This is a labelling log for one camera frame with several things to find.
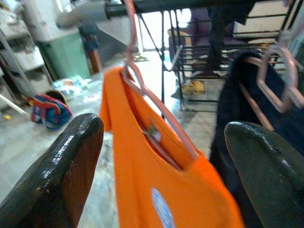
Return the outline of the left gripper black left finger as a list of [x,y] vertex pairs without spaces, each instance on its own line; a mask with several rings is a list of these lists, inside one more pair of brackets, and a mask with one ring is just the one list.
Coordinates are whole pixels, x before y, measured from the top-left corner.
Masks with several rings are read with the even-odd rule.
[[3,228],[75,228],[103,145],[96,114],[75,117],[0,204]]

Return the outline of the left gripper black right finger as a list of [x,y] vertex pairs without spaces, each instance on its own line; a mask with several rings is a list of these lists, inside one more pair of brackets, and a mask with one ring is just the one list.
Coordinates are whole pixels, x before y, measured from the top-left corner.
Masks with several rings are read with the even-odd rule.
[[255,123],[225,127],[229,155],[265,228],[304,226],[304,158],[283,137]]

